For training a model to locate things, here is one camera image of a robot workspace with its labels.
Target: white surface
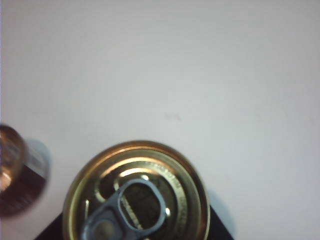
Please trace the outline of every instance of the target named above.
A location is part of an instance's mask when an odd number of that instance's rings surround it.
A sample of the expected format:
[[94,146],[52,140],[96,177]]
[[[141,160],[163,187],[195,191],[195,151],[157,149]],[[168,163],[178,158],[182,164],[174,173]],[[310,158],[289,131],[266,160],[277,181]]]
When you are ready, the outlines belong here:
[[2,121],[52,159],[2,239],[33,239],[85,163],[135,139],[186,155],[236,239],[320,239],[320,1],[1,4]]

